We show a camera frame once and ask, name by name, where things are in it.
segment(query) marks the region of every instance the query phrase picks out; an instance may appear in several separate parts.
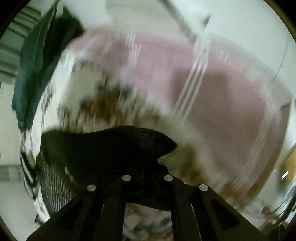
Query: clothing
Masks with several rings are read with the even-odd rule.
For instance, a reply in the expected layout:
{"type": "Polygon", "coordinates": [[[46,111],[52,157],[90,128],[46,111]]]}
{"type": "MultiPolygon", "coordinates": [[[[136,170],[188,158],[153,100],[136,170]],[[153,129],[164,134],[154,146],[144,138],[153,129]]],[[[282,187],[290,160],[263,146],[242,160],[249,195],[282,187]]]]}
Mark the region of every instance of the clothing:
{"type": "Polygon", "coordinates": [[[20,130],[30,129],[33,124],[35,112],[41,95],[50,81],[59,61],[60,55],[71,39],[81,34],[79,22],[73,17],[59,17],[52,20],[46,33],[44,48],[39,49],[32,39],[40,38],[43,33],[40,24],[47,15],[32,30],[30,36],[24,41],[20,54],[20,68],[15,83],[12,99],[12,109],[17,114],[20,130]],[[42,67],[30,63],[30,55],[43,52],[42,67]]]}

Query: black mesh fabric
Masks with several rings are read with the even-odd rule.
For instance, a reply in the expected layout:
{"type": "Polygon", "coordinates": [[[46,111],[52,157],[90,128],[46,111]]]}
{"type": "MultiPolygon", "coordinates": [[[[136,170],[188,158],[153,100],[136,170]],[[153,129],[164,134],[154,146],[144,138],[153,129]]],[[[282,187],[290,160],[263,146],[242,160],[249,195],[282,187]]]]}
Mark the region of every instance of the black mesh fabric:
{"type": "Polygon", "coordinates": [[[43,134],[36,168],[49,214],[58,212],[87,185],[105,185],[102,176],[125,175],[130,166],[157,162],[176,146],[160,132],[133,126],[88,134],[43,134]]]}

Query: metal screw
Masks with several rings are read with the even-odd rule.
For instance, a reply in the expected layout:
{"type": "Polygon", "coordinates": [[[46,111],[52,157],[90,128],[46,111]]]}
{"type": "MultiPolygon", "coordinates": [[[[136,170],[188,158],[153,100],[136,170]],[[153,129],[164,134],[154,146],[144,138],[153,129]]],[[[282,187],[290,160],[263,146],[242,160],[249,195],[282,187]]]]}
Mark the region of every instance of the metal screw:
{"type": "Polygon", "coordinates": [[[88,185],[87,186],[87,190],[89,192],[93,192],[94,190],[96,190],[96,185],[94,185],[94,184],[88,185]]]}
{"type": "Polygon", "coordinates": [[[131,180],[131,176],[130,176],[130,175],[124,175],[124,176],[122,177],[122,180],[128,182],[128,181],[131,180]]]}
{"type": "Polygon", "coordinates": [[[205,184],[202,184],[202,185],[200,185],[200,190],[205,192],[205,191],[209,190],[209,187],[205,184]]]}
{"type": "Polygon", "coordinates": [[[171,175],[166,175],[164,179],[168,182],[172,181],[174,178],[171,175]]]}

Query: pink towel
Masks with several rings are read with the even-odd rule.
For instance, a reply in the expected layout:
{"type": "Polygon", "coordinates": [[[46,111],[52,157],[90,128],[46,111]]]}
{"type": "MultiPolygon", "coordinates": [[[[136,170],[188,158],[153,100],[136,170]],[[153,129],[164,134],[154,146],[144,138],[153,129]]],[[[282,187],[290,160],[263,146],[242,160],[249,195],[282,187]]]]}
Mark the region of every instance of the pink towel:
{"type": "Polygon", "coordinates": [[[274,97],[280,90],[270,69],[233,44],[208,40],[192,46],[98,28],[67,49],[148,90],[196,126],[217,165],[232,176],[234,190],[249,190],[275,162],[287,123],[274,97]]]}

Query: dark green cloth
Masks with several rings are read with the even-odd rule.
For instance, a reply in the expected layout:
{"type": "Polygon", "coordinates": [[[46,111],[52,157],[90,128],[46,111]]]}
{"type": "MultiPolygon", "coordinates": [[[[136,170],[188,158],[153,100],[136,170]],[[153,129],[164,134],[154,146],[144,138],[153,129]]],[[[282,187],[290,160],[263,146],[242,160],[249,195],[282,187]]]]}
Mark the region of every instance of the dark green cloth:
{"type": "Polygon", "coordinates": [[[17,114],[21,131],[32,127],[41,95],[62,51],[73,38],[82,34],[79,22],[68,11],[62,17],[55,18],[55,12],[51,11],[56,11],[56,6],[53,7],[32,30],[21,50],[20,68],[12,99],[12,109],[17,114]],[[44,46],[42,34],[46,35],[44,46]]]}

